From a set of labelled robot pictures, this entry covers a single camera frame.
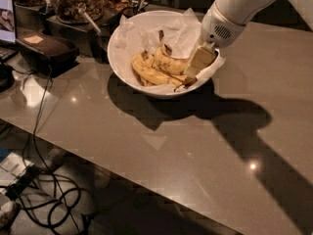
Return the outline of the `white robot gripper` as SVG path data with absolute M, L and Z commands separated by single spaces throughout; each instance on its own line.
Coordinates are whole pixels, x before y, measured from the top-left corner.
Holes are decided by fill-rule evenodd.
M 200 43 L 191 53 L 184 74 L 196 77 L 216 59 L 215 48 L 230 46 L 246 28 L 225 18 L 213 4 L 201 21 Z

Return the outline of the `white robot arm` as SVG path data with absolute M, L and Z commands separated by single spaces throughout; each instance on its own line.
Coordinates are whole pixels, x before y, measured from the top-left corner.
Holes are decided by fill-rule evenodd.
M 184 74 L 196 77 L 210 66 L 217 48 L 230 46 L 261 10 L 276 0 L 215 0 L 201 21 L 201 33 Z M 313 0 L 288 0 L 313 28 Z

